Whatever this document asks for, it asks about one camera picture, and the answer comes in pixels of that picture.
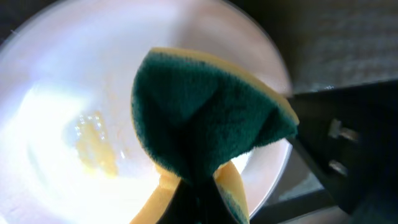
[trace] yellow cloth edge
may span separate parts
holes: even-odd
[[[254,86],[258,90],[265,93],[267,96],[271,97],[276,103],[278,103],[284,109],[284,111],[288,113],[288,115],[293,119],[295,124],[299,124],[299,118],[297,117],[296,113],[294,112],[289,102],[285,98],[283,98],[280,94],[275,92],[273,89],[269,88],[265,83],[258,80],[255,76],[245,71],[245,69],[239,67],[238,65],[235,65],[231,62],[227,62],[214,55],[199,52],[196,50],[177,49],[177,48],[168,48],[168,47],[154,47],[150,50],[150,53],[151,52],[165,53],[170,55],[177,55],[180,57],[187,57],[194,60],[201,60],[211,65],[214,65],[222,70],[225,70],[230,74],[233,74],[236,77]]]

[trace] white plate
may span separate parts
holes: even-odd
[[[158,184],[130,118],[136,70],[151,47],[217,55],[290,93],[283,62],[246,16],[218,1],[66,1],[20,28],[0,53],[0,214],[18,223],[126,223]],[[80,115],[103,117],[119,175],[76,157]],[[281,140],[235,159],[253,215],[290,154]]]

